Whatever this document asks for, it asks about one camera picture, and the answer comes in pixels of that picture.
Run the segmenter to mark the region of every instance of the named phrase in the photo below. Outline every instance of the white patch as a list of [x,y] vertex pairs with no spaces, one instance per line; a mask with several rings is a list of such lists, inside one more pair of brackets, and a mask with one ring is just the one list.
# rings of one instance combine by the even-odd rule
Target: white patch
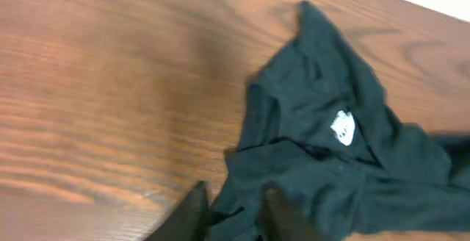
[[343,145],[350,145],[354,138],[355,122],[351,112],[344,113],[340,110],[330,128],[335,132],[335,137]]

